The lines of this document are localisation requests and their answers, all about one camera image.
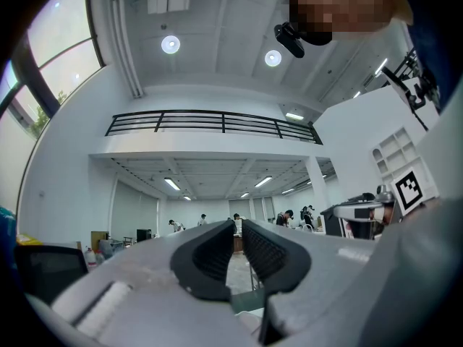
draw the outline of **ceiling light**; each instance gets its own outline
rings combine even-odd
[[[387,61],[388,61],[387,58],[384,59],[384,62],[381,63],[381,65],[378,67],[378,69],[377,69],[376,72],[375,72],[376,77],[380,75],[380,71],[381,71],[382,68],[386,65]]]
[[[167,36],[162,40],[161,47],[167,54],[176,53],[180,49],[180,40],[175,36]]]
[[[286,114],[286,117],[290,118],[290,119],[296,119],[298,121],[301,121],[304,119],[304,117],[302,116],[298,116],[297,114],[292,114],[292,113],[287,113]]]
[[[262,180],[259,184],[257,184],[255,187],[256,188],[260,188],[261,186],[263,186],[267,181],[270,181],[272,179],[272,176],[267,176],[264,178],[264,180]]]
[[[276,67],[281,63],[281,54],[277,50],[270,50],[266,54],[266,63],[269,67]]]
[[[165,177],[164,181],[169,184],[171,187],[173,187],[175,190],[180,190],[180,188],[177,186],[177,184],[174,183],[174,180],[170,179],[169,177]]]

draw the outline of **ceiling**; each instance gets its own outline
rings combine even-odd
[[[287,5],[282,0],[190,0],[189,10],[165,14],[148,14],[148,0],[125,0],[125,5],[129,46],[143,87],[183,83],[188,77],[204,83],[225,78],[238,84],[246,79],[256,88],[287,91],[280,106],[297,109],[307,121],[320,116],[313,102],[328,107],[359,90],[364,93],[362,84],[385,58],[395,69],[409,49],[402,25],[394,22],[357,40],[323,47],[303,43],[305,57],[296,59],[273,34],[273,27],[285,20]],[[167,35],[180,39],[174,55],[161,50]],[[282,54],[282,63],[273,68],[264,62],[271,49]],[[374,79],[367,90],[384,82]],[[303,101],[293,103],[296,97]]]
[[[301,160],[115,158],[113,161],[169,199],[183,200],[186,195],[198,200],[232,200],[245,192],[250,193],[248,198],[268,197],[299,184],[305,188],[310,180]],[[329,159],[318,162],[323,174],[335,174]],[[272,176],[272,180],[255,188],[267,176]],[[166,177],[173,179],[181,190],[172,189],[164,181]]]

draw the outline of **round ceiling light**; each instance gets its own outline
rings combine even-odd
[[[167,54],[176,53],[180,49],[180,40],[175,36],[167,36],[162,40],[161,47]]]
[[[266,63],[270,67],[276,67],[281,63],[281,54],[277,50],[270,50],[266,54]]]

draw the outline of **office chair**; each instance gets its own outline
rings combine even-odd
[[[88,273],[80,249],[16,246],[14,258],[24,292],[47,304],[51,304],[64,289]]]

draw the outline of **fluorescent light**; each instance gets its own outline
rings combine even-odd
[[[263,186],[267,181],[270,181],[272,179],[272,176],[267,176],[264,178],[264,180],[262,180],[259,184],[257,184],[255,187],[256,188],[260,188],[261,186]]]
[[[180,49],[180,40],[175,36],[167,36],[162,40],[161,47],[164,53],[176,53]]]
[[[281,63],[281,53],[277,50],[270,50],[265,57],[269,67],[276,67]]]
[[[304,119],[304,117],[302,116],[298,116],[297,114],[292,114],[292,113],[287,113],[286,114],[286,117],[290,118],[290,119],[296,119],[298,121],[301,121]]]
[[[170,179],[169,177],[165,177],[164,181],[169,184],[171,187],[173,187],[175,190],[180,190],[180,188],[177,186],[177,184],[174,183],[174,180]]]
[[[379,72],[380,72],[380,71],[382,70],[382,68],[386,65],[387,61],[388,61],[388,59],[386,58],[386,59],[384,59],[384,62],[381,63],[381,65],[379,66],[379,68],[378,68],[378,69],[376,70],[376,72],[375,72],[375,75],[376,75],[376,76],[379,75]]]

